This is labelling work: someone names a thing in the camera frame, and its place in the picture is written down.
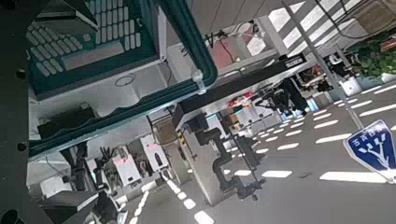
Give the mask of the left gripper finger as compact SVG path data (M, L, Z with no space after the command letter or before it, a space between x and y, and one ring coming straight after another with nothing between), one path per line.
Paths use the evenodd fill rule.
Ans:
M83 0L49 0L36 22L60 35L95 34L99 29Z
M95 207L98 196L98 193L64 190L38 205L53 224L83 224Z

